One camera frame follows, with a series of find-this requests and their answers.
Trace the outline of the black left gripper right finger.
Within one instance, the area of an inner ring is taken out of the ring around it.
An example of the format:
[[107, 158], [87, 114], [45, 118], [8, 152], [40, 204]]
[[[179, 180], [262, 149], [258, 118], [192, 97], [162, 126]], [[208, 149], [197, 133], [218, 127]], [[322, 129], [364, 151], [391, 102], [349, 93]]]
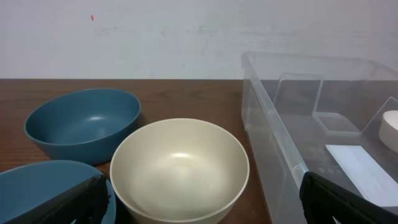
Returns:
[[355, 195], [328, 179], [306, 172], [300, 200], [308, 224], [397, 224], [397, 215]]

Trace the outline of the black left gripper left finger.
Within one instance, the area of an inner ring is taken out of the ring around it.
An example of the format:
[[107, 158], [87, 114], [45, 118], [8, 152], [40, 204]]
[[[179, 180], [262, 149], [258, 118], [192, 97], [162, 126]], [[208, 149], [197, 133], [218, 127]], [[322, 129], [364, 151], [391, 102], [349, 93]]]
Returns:
[[104, 175], [94, 175], [7, 224], [87, 223], [100, 224], [110, 195]]

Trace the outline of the dark blue bowl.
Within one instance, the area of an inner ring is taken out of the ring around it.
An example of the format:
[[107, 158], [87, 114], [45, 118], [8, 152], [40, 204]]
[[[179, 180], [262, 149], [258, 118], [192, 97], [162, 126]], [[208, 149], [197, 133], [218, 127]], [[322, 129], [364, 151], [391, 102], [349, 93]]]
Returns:
[[1, 173], [1, 223], [6, 223], [101, 172], [77, 161], [43, 161]]
[[49, 158], [98, 165], [137, 129], [141, 102], [132, 93], [92, 88], [54, 98], [28, 115], [24, 131]]

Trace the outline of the cream beige bowl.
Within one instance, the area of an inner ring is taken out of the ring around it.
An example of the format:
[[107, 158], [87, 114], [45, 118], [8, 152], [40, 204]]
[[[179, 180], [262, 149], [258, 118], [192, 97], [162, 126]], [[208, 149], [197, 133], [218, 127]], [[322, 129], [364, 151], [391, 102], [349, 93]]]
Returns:
[[157, 121], [130, 134], [109, 167], [115, 194], [138, 223], [218, 223], [249, 180], [243, 145], [207, 121]]

